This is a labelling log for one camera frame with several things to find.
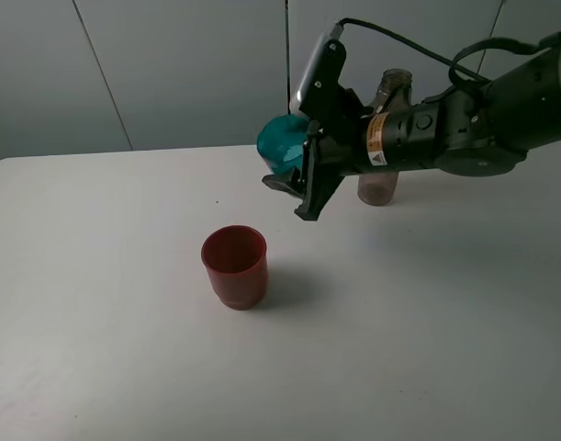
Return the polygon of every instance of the red cup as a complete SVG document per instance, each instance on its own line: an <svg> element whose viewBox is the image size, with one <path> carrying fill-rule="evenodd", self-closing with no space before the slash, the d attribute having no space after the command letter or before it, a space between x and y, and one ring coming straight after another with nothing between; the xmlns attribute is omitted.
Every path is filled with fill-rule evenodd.
<svg viewBox="0 0 561 441"><path fill-rule="evenodd" d="M268 283L264 237L250 227L231 225L205 240L201 257L215 293L234 310L249 310L264 298Z"/></svg>

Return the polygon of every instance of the teal object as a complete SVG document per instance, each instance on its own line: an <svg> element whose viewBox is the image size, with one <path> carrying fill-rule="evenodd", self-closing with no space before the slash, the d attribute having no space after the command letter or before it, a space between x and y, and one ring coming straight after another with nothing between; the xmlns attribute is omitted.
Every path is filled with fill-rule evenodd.
<svg viewBox="0 0 561 441"><path fill-rule="evenodd" d="M258 153L275 175L292 167L302 171L302 144L309 121L294 115L272 119L258 136Z"/></svg>

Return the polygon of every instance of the white table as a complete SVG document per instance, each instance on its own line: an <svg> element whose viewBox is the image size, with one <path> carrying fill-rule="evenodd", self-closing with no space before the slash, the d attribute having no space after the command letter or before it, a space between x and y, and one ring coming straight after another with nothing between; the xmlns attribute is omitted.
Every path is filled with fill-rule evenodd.
<svg viewBox="0 0 561 441"><path fill-rule="evenodd" d="M509 175L346 179L320 221L254 148L0 163L0 441L561 440L561 145ZM199 257L265 236L268 297Z"/></svg>

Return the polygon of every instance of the clear glass jar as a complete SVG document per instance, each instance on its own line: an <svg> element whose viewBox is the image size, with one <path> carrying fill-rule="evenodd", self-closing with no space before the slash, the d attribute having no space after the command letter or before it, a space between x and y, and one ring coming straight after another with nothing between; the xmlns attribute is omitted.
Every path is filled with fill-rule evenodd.
<svg viewBox="0 0 561 441"><path fill-rule="evenodd" d="M370 103L375 113L383 110L390 94L400 86L410 88L412 74L404 69L389 69L382 75L382 81L376 91L376 97ZM388 104L388 112L396 112L410 107L410 93L405 93L403 87L397 90L396 95ZM376 173L361 175L357 185L357 196L366 204L374 207L384 207L392 202L397 188L398 172Z"/></svg>

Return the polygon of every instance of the warning label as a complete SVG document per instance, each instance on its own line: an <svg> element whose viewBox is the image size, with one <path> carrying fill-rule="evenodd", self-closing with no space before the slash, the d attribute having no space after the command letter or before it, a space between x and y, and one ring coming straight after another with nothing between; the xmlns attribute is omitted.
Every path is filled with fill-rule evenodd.
<svg viewBox="0 0 561 441"><path fill-rule="evenodd" d="M375 115L368 125L366 133L365 145L368 150L368 158L372 165L387 165L387 158L382 150L382 128L386 121L388 113L378 113Z"/></svg>

